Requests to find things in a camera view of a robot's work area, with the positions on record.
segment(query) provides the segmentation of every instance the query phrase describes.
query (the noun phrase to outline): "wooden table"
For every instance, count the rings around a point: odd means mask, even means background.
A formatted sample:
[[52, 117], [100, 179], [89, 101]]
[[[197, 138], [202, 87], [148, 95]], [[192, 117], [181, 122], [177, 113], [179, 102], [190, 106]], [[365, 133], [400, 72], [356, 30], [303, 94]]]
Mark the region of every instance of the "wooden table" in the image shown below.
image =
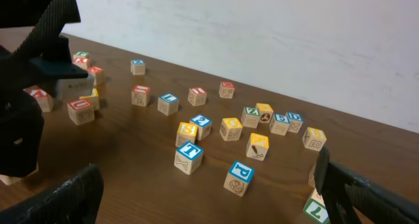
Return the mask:
[[[14, 50], [27, 32], [27, 28], [1, 30], [0, 44]], [[105, 181], [97, 223], [315, 223], [302, 213], [312, 191], [308, 173], [318, 156], [302, 145], [307, 126], [326, 133], [331, 160], [419, 202], [418, 134], [242, 83], [235, 83], [233, 99], [221, 99], [219, 84], [225, 80], [221, 77], [69, 38], [72, 53], [89, 51], [106, 72], [107, 82], [98, 88], [102, 109], [93, 123], [76, 126], [65, 102], [56, 102], [53, 112], [44, 114], [39, 172], [9, 187], [0, 183], [0, 210], [95, 163]], [[145, 76], [130, 73], [132, 58], [145, 60]], [[147, 107], [131, 104], [135, 84], [151, 87]], [[188, 89], [195, 86], [208, 91], [206, 105], [193, 107], [187, 101]], [[179, 111], [169, 117], [157, 111], [158, 96], [167, 92], [180, 98]], [[278, 113], [301, 113], [302, 129], [279, 136], [271, 134], [267, 124], [259, 124], [257, 129], [244, 128], [239, 141], [223, 141], [221, 119], [240, 118], [244, 106], [254, 107], [257, 102], [269, 103]], [[213, 127], [198, 142], [205, 150], [202, 165], [188, 176], [173, 165], [176, 131], [180, 122], [189, 122], [198, 113], [212, 119]], [[269, 136], [270, 149], [263, 162], [246, 157], [251, 132]], [[255, 169], [243, 198], [223, 188], [235, 160]]]

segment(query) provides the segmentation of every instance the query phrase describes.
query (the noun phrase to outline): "wood grain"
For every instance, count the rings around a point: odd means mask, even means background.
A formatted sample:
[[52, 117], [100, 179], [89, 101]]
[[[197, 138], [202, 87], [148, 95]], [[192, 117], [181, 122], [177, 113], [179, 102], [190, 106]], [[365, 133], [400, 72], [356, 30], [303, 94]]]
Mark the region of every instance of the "wood grain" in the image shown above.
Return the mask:
[[[28, 31], [1, 30], [0, 44], [14, 50]], [[307, 126], [325, 132], [331, 160], [419, 202], [418, 134], [237, 82], [233, 99], [222, 99], [219, 85], [228, 79], [69, 38], [72, 53], [90, 52], [94, 64], [105, 70], [106, 83], [98, 87], [101, 110], [93, 123], [76, 126], [65, 102], [56, 102], [53, 112], [44, 114], [39, 172], [10, 187], [0, 184], [0, 210], [95, 163], [105, 181], [97, 223], [314, 223], [302, 213], [312, 192], [308, 173], [318, 156], [302, 144]], [[145, 60], [146, 75], [130, 73], [132, 58]], [[147, 107], [131, 104], [136, 84], [151, 87]], [[208, 97], [205, 105], [193, 107], [187, 96], [189, 88], [197, 86], [207, 90]], [[169, 117], [157, 111], [157, 98], [164, 93], [180, 100], [179, 111]], [[221, 119], [240, 118], [244, 106], [257, 102], [269, 103], [277, 113], [301, 113], [302, 129], [279, 136], [269, 132], [268, 124], [259, 124], [257, 129], [245, 127], [239, 141], [223, 141], [218, 133]], [[213, 128], [197, 142], [204, 158], [188, 176], [173, 165], [176, 131], [180, 122], [198, 113], [210, 118]], [[269, 136], [264, 161], [246, 157], [251, 132]], [[255, 169], [243, 198], [223, 188], [235, 160]]]

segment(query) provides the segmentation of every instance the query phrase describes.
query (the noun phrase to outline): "white wall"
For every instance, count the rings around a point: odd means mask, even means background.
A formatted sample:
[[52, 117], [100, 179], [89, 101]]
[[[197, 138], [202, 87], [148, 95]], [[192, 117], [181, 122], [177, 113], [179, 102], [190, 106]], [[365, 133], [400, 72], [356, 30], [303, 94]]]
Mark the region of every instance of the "white wall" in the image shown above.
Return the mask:
[[66, 33], [419, 132], [418, 0], [77, 1]]

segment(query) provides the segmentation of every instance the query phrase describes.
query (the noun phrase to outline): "wooden block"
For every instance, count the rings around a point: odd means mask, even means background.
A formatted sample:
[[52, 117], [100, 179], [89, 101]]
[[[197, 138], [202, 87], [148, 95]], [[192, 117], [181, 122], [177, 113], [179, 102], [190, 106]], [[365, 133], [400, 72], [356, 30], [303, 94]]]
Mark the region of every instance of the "wooden block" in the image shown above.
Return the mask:
[[261, 114], [259, 110], [250, 107], [244, 107], [242, 118], [240, 119], [243, 126], [256, 128], [259, 124], [259, 119], [261, 118]]
[[293, 112], [287, 112], [285, 115], [287, 115], [290, 122], [288, 132], [297, 133], [302, 126], [302, 122], [303, 122], [302, 116], [299, 115], [298, 113], [293, 113]]
[[240, 139], [243, 126], [237, 118], [228, 118], [221, 121], [220, 134], [225, 141]]
[[284, 136], [289, 128], [290, 122], [287, 116], [275, 113], [270, 121], [270, 132]]
[[329, 214], [327, 213], [325, 203], [316, 189], [313, 190], [302, 211], [319, 223], [327, 224], [329, 222]]
[[76, 100], [67, 104], [70, 119], [76, 124], [94, 121], [94, 108], [87, 100]]
[[302, 137], [302, 143], [307, 149], [320, 151], [326, 143], [326, 135], [322, 130], [308, 127], [306, 133]]
[[211, 132], [212, 121], [203, 115], [197, 115], [191, 118], [189, 123], [196, 124], [198, 126], [197, 140], [204, 139]]
[[158, 98], [157, 110], [166, 116], [176, 113], [179, 109], [179, 98], [173, 94], [164, 94]]
[[257, 103], [256, 108], [259, 110], [261, 114], [261, 118], [259, 122], [261, 123], [269, 123], [272, 115], [274, 114], [274, 110], [271, 108], [270, 105], [267, 103]]
[[234, 84], [221, 82], [219, 94], [221, 98], [231, 99], [233, 98], [234, 94]]
[[255, 170], [242, 162], [236, 161], [231, 166], [224, 181], [224, 188], [243, 197]]
[[90, 73], [94, 77], [94, 86], [98, 86], [105, 82], [105, 72], [100, 67], [89, 67], [87, 72]]
[[[37, 168], [31, 172], [29, 175], [27, 175], [26, 177], [37, 173], [39, 170], [38, 168], [38, 164], [37, 164]], [[16, 183], [22, 179], [25, 179], [26, 177], [12, 177], [12, 176], [6, 176], [6, 175], [0, 175], [0, 181], [2, 181], [5, 185], [12, 185], [13, 183]]]
[[76, 58], [89, 58], [89, 57], [90, 57], [89, 52], [78, 51], [77, 53], [73, 55], [73, 60]]
[[144, 75], [145, 63], [143, 60], [131, 60], [131, 73], [132, 75]]
[[43, 113], [51, 112], [54, 107], [54, 100], [52, 97], [41, 89], [32, 89], [29, 94], [34, 97]]
[[311, 187], [316, 187], [316, 182], [314, 181], [314, 171], [316, 170], [316, 164], [314, 164], [313, 168], [310, 170], [308, 174], [308, 185]]
[[80, 68], [87, 70], [90, 67], [90, 59], [89, 58], [75, 58], [73, 60], [73, 64], [79, 66]]
[[81, 99], [86, 99], [89, 103], [93, 105], [93, 110], [99, 110], [100, 109], [100, 103], [99, 103], [99, 93], [96, 88], [93, 88], [92, 94], [89, 96], [80, 96]]
[[196, 133], [198, 132], [198, 126], [191, 123], [181, 122], [179, 129], [177, 129], [176, 135], [176, 147], [180, 147], [184, 143], [191, 141], [195, 143]]
[[263, 161], [268, 153], [269, 138], [264, 135], [256, 133], [250, 134], [249, 141], [246, 147], [246, 156], [249, 158]]
[[138, 106], [147, 106], [150, 102], [150, 87], [136, 85], [131, 92], [131, 103]]
[[189, 89], [188, 101], [193, 106], [204, 105], [206, 100], [207, 92], [204, 89], [200, 87]]
[[201, 165], [203, 156], [204, 149], [189, 141], [176, 149], [175, 167], [190, 175]]

